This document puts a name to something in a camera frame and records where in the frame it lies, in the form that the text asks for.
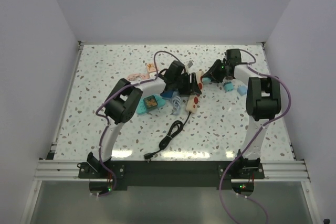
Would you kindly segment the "beige power strip red sockets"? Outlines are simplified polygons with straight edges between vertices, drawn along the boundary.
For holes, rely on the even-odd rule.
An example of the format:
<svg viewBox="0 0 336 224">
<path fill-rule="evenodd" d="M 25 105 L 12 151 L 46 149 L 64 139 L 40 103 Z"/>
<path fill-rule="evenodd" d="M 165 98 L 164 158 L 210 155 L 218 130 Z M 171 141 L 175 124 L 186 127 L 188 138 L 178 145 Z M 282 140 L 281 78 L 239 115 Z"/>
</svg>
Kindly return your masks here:
<svg viewBox="0 0 336 224">
<path fill-rule="evenodd" d="M 201 91 L 203 90 L 203 83 L 202 83 L 203 74 L 204 72 L 202 70 L 199 70 L 196 73 L 197 85 Z M 187 106 L 186 106 L 186 111 L 191 112 L 191 113 L 196 113 L 199 102 L 200 102 L 200 94 L 190 95 Z"/>
</svg>

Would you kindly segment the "blue charger plug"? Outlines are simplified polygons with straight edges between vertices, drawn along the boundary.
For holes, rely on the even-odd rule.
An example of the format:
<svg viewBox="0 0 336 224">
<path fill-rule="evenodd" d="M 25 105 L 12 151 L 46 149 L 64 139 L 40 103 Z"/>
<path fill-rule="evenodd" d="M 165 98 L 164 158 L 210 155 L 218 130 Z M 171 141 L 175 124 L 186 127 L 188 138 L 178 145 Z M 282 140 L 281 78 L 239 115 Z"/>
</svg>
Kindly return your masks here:
<svg viewBox="0 0 336 224">
<path fill-rule="evenodd" d="M 244 96 L 247 94 L 247 87 L 246 86 L 239 86 L 237 88 L 237 92 L 241 95 Z"/>
</svg>

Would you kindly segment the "teal triangular power strip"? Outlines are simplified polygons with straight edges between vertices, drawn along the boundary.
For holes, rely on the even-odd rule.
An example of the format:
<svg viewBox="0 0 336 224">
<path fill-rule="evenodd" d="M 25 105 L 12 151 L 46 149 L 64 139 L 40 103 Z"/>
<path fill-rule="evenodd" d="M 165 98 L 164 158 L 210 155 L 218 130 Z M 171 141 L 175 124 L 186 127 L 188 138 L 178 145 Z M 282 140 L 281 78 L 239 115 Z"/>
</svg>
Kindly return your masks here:
<svg viewBox="0 0 336 224">
<path fill-rule="evenodd" d="M 145 114 L 155 109 L 159 109 L 165 106 L 165 100 L 157 94 L 151 95 L 149 97 L 142 98 L 136 109 L 138 115 Z"/>
</svg>

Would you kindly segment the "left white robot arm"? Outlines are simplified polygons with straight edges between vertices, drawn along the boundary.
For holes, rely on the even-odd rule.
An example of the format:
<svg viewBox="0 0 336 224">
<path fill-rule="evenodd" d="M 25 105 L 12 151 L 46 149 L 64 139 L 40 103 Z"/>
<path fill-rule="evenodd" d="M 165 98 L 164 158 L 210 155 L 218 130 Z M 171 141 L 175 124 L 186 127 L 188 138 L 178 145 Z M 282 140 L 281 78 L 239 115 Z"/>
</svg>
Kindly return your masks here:
<svg viewBox="0 0 336 224">
<path fill-rule="evenodd" d="M 87 163 L 90 171 L 97 178 L 103 178 L 110 170 L 107 164 L 111 160 L 112 150 L 123 126 L 132 119 L 141 101 L 148 97 L 160 95 L 167 91 L 178 91 L 188 96 L 194 104 L 188 113 L 197 108 L 195 101 L 202 94 L 202 71 L 190 73 L 188 67 L 179 61 L 173 61 L 168 69 L 156 72 L 154 76 L 142 81 L 120 79 L 104 103 L 96 111 L 96 115 L 107 120 L 107 126 L 99 140 L 98 149 L 90 152 Z"/>
</svg>

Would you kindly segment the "teal dual usb charger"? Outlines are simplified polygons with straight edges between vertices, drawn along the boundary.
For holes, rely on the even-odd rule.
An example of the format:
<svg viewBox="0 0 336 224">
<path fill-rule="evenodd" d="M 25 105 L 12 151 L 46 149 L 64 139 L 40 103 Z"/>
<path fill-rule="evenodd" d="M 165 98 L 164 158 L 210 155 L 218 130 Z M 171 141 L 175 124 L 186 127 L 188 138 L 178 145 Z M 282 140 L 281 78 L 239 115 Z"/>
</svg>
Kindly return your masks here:
<svg viewBox="0 0 336 224">
<path fill-rule="evenodd" d="M 230 92 L 234 90 L 234 85 L 231 82 L 225 82 L 223 88 L 226 92 Z"/>
</svg>

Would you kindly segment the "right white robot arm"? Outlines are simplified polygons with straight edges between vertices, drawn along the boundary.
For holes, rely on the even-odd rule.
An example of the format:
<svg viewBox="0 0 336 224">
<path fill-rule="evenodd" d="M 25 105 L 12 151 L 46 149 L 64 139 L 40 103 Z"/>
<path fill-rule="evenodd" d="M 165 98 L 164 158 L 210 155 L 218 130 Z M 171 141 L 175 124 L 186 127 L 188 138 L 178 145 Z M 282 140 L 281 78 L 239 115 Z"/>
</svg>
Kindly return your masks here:
<svg viewBox="0 0 336 224">
<path fill-rule="evenodd" d="M 217 59 L 210 69 L 202 75 L 213 83 L 221 83 L 224 79 L 237 79 L 247 87 L 246 112 L 249 124 L 241 149 L 237 152 L 231 168 L 239 178 L 246 178 L 258 167 L 261 147 L 268 128 L 268 123 L 281 111 L 280 82 L 276 77 L 260 73 L 251 68 L 256 63 L 243 62 L 241 49 L 228 49 L 225 58 Z"/>
</svg>

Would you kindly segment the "blue cube socket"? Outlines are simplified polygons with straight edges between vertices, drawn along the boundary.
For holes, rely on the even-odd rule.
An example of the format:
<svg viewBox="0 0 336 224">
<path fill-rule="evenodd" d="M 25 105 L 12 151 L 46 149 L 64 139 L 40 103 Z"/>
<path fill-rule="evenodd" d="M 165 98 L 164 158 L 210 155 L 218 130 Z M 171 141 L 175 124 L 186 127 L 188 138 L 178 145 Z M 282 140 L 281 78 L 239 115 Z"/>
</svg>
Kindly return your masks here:
<svg viewBox="0 0 336 224">
<path fill-rule="evenodd" d="M 167 91 L 164 91 L 160 94 L 160 96 L 163 98 L 163 99 L 170 99 L 172 96 L 174 95 L 174 91 L 173 90 L 167 90 Z"/>
</svg>

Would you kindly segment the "light teal charger plug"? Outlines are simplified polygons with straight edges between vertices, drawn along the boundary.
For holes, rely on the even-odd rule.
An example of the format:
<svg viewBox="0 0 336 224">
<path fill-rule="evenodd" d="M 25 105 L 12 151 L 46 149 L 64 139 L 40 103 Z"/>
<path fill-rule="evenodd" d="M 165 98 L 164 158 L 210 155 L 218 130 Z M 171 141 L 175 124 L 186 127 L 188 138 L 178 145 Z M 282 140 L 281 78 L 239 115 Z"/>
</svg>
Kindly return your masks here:
<svg viewBox="0 0 336 224">
<path fill-rule="evenodd" d="M 207 77 L 202 78 L 202 83 L 205 83 L 205 84 L 211 83 L 211 78 L 207 78 Z"/>
</svg>

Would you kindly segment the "dark green dragon cube socket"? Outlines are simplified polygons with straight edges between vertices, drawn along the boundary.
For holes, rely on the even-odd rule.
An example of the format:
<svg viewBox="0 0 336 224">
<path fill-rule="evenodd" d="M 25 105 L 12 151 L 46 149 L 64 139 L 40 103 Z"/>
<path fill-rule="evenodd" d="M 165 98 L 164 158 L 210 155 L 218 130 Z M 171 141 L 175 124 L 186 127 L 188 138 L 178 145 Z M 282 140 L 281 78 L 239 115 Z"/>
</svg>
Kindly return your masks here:
<svg viewBox="0 0 336 224">
<path fill-rule="evenodd" d="M 158 107 L 158 102 L 154 95 L 144 98 L 143 102 L 147 110 L 153 110 Z"/>
</svg>

